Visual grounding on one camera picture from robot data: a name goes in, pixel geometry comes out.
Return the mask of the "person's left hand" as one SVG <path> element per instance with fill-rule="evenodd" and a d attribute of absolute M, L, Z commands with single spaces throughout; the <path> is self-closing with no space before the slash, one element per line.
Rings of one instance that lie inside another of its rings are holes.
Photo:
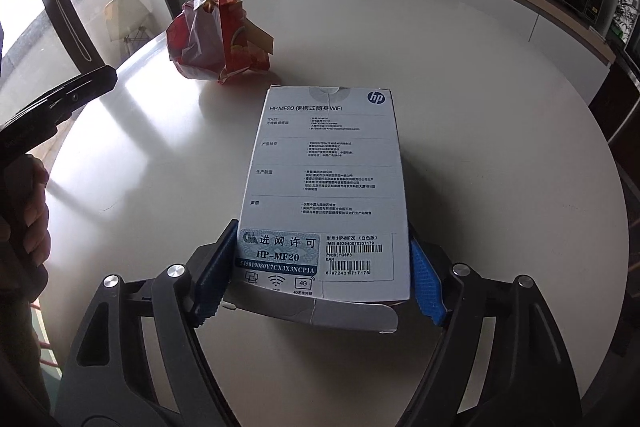
<path fill-rule="evenodd" d="M 43 265 L 50 256 L 51 235 L 49 226 L 49 207 L 46 202 L 46 188 L 50 176 L 42 161 L 26 154 L 20 161 L 21 174 L 26 176 L 30 190 L 26 196 L 22 213 L 26 227 L 23 247 L 32 257 L 37 267 Z"/>

